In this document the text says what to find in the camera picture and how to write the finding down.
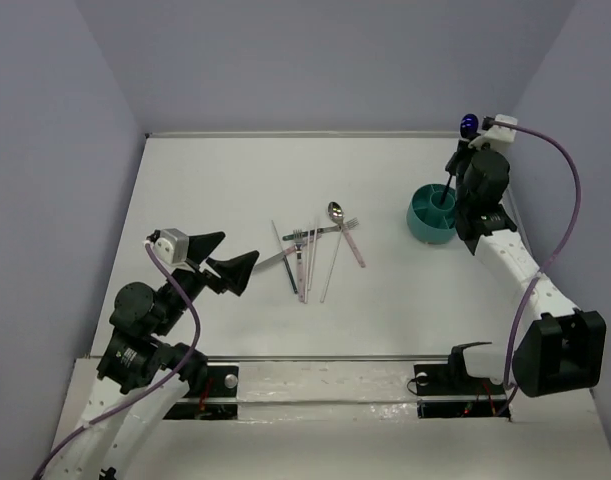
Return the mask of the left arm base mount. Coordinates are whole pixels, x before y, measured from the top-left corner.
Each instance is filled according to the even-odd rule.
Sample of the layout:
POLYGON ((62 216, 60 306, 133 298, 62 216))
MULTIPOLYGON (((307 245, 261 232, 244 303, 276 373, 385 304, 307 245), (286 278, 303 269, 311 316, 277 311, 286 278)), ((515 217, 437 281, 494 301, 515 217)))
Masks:
POLYGON ((210 363, 206 380, 177 401, 165 420, 219 421, 238 418, 239 365, 210 363))

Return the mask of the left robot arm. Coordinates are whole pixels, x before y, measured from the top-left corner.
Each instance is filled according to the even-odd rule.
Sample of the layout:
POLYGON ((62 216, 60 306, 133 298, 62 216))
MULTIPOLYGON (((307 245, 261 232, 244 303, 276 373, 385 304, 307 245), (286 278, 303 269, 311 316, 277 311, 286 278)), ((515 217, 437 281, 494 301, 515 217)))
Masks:
POLYGON ((222 231, 188 236, 162 229, 145 239, 145 251, 165 282, 158 289, 132 282, 117 293, 112 334, 86 406, 35 478, 122 479, 173 405, 185 395, 209 392, 194 302, 204 289, 242 295, 259 258, 252 250, 213 259, 224 238, 222 231))

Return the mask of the silver spoon pink handle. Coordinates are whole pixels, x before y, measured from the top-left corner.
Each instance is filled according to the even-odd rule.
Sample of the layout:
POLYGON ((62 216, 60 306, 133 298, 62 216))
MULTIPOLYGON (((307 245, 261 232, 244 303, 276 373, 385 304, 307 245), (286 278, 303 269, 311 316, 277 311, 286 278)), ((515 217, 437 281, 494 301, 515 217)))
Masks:
POLYGON ((332 201, 328 204, 327 215, 339 230, 343 229, 345 215, 342 207, 337 202, 332 201))

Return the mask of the teal round utensil holder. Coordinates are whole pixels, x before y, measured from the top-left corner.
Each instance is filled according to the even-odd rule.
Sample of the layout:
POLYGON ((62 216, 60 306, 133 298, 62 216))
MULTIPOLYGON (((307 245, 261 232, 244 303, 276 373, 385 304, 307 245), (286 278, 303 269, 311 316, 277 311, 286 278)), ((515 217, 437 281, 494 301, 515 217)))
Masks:
POLYGON ((406 223, 410 233, 420 242, 431 245, 449 243, 456 235, 456 194, 444 184, 426 184, 413 194, 406 223))

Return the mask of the knife with teal handle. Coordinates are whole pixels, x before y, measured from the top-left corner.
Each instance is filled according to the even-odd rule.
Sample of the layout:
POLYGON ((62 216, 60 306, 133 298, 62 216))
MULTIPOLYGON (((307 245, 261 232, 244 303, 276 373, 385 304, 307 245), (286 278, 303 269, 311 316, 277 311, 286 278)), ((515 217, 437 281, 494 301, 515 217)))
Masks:
POLYGON ((286 256, 286 254, 284 253, 283 244, 282 244, 282 241, 280 239, 278 230, 276 228, 276 224, 275 224, 273 219, 271 220, 271 225, 272 225, 272 230, 273 230, 273 233, 274 233, 277 245, 278 245, 278 247, 280 249, 280 253, 282 254, 282 263, 283 263, 283 265, 285 267, 285 270, 286 270, 286 273, 287 273, 287 276, 288 276, 291 288, 293 290, 293 293, 298 295, 298 287, 297 287, 297 284, 296 284, 296 281, 295 281, 292 269, 290 267, 288 258, 286 256))

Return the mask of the knife with pink handle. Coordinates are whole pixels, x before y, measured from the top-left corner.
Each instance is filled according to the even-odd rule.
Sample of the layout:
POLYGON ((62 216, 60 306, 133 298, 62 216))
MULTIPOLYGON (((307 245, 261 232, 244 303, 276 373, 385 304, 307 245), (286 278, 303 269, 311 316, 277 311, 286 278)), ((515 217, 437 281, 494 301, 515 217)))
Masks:
POLYGON ((292 248, 287 248, 279 253, 276 253, 267 259, 261 261, 260 263, 254 266, 253 272, 261 272, 264 271, 276 264, 283 262, 291 253, 293 252, 292 248))

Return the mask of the dark purple spoon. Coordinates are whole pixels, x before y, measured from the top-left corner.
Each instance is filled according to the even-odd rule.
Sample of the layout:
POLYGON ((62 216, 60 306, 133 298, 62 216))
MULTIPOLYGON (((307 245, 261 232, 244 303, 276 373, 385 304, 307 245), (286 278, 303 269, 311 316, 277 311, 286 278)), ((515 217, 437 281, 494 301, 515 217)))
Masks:
POLYGON ((476 149, 470 149, 468 144, 479 135, 478 128, 479 120, 476 115, 466 114, 461 119, 459 128, 460 140, 457 143, 456 151, 452 154, 445 167, 445 171, 449 175, 446 187, 451 185, 452 180, 456 181, 454 187, 455 211, 459 210, 466 195, 465 174, 474 154, 477 152, 476 149))

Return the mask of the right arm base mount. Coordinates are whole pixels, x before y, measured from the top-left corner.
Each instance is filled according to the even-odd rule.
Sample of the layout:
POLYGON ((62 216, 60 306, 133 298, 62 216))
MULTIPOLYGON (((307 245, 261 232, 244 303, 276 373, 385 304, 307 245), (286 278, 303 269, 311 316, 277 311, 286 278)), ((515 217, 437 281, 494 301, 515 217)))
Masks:
POLYGON ((447 364, 414 365, 407 391, 420 419, 510 418, 508 394, 489 379, 455 377, 447 364))

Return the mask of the fork with pink handle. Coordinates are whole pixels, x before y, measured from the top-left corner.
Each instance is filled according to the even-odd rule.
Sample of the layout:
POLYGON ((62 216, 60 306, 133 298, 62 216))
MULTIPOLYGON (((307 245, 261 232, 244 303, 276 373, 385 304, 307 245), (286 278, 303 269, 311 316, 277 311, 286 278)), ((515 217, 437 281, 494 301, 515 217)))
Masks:
POLYGON ((347 241, 350 247, 350 250, 352 251, 359 266, 361 268, 365 268, 366 263, 363 259, 363 256, 361 255, 360 250, 358 249, 358 246, 356 245, 353 237, 351 236, 351 230, 357 227, 358 225, 359 225, 359 220, 357 218, 352 218, 343 224, 343 227, 341 228, 341 232, 345 240, 347 241))

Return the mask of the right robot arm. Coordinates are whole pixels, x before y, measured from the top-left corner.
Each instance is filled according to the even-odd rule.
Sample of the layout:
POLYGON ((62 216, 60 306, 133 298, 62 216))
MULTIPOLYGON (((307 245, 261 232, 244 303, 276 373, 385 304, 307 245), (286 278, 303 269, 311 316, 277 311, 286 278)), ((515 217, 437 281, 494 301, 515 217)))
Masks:
POLYGON ((528 252, 501 203, 509 184, 506 158, 462 139, 446 169, 456 179, 456 233, 516 311, 506 346, 481 341, 453 347, 447 384, 467 392, 488 379, 530 398, 595 387, 605 320, 567 298, 528 252))

